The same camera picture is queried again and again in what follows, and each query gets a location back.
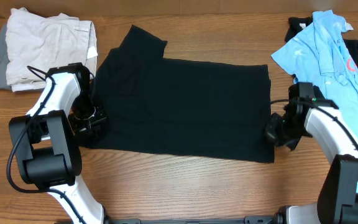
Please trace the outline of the plain black t-shirt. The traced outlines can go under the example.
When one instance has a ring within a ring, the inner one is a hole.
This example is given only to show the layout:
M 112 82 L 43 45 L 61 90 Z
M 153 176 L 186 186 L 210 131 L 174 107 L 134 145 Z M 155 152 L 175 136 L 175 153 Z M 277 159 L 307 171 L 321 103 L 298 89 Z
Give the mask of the plain black t-shirt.
M 205 156 L 270 163 L 266 65 L 164 57 L 166 42 L 132 26 L 96 73 L 93 102 L 108 122 L 90 149 Z

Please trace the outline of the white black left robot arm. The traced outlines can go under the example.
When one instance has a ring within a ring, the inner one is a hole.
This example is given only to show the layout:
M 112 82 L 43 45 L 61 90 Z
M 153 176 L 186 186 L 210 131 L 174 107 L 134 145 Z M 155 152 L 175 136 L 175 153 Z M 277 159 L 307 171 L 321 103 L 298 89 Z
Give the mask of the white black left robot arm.
M 80 140 L 95 140 L 107 122 L 103 107 L 92 102 L 94 75 L 82 63 L 28 70 L 46 86 L 25 115 L 12 118 L 7 181 L 25 194 L 54 197 L 72 223 L 111 223 L 82 176 Z

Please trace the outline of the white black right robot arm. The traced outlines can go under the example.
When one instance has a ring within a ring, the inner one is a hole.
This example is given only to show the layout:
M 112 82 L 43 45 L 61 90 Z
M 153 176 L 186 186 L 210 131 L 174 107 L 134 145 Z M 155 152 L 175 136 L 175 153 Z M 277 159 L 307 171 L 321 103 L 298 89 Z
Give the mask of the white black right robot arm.
M 274 113 L 264 134 L 274 146 L 294 150 L 300 139 L 315 138 L 330 163 L 316 203 L 284 206 L 272 223 L 358 223 L 358 139 L 338 106 L 312 83 L 288 89 L 285 114 Z

